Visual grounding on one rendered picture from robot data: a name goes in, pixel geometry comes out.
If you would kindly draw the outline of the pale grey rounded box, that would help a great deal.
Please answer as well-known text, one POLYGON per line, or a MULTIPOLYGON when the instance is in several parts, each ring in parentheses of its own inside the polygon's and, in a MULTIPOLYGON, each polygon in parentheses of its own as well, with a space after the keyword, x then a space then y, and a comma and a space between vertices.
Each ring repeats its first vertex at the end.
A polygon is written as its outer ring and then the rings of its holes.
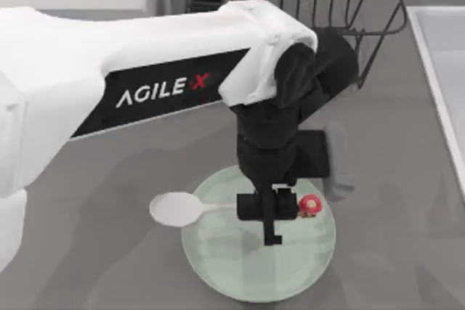
POLYGON ((351 172, 349 143, 344 127, 331 121, 325 126, 325 132, 330 174, 323 180, 324 193, 330 201, 337 202, 355 190, 355 178, 351 172))

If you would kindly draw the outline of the pale green round plate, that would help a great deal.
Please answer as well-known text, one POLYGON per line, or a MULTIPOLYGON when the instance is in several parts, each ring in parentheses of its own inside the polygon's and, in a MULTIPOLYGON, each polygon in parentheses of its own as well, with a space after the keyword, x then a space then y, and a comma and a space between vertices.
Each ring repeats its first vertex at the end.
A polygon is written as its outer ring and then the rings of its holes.
POLYGON ((182 229, 182 247, 193 270, 210 280, 251 277, 254 284, 290 280, 306 268, 323 272, 336 245, 332 211, 311 180, 298 180, 292 190, 299 199, 315 195, 321 210, 312 218, 276 221, 280 245, 266 246, 261 223, 240 221, 232 209, 207 213, 182 229))

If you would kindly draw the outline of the small red and white toy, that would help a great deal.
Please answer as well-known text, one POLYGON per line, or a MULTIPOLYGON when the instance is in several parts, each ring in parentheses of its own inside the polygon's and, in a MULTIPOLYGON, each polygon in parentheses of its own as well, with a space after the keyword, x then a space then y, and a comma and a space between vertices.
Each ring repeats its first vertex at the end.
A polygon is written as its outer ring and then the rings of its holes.
POLYGON ((323 209, 320 198, 314 194, 302 197, 298 204, 298 216, 302 218, 314 218, 323 209))

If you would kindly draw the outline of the white sink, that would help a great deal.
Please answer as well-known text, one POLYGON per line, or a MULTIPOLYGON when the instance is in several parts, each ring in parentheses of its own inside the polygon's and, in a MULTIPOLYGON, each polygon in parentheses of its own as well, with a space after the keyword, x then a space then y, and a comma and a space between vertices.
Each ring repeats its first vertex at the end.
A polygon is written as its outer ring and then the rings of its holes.
POLYGON ((411 6, 407 12, 465 201, 465 6, 411 6))

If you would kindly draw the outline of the white spoon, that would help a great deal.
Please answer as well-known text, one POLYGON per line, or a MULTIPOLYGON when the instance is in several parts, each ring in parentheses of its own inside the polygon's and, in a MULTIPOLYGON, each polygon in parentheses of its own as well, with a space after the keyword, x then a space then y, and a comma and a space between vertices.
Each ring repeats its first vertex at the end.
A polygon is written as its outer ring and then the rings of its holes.
POLYGON ((236 203, 204 203, 189 192, 167 192, 150 201, 149 213, 159 224, 183 228, 194 224, 206 213, 236 208, 236 203))

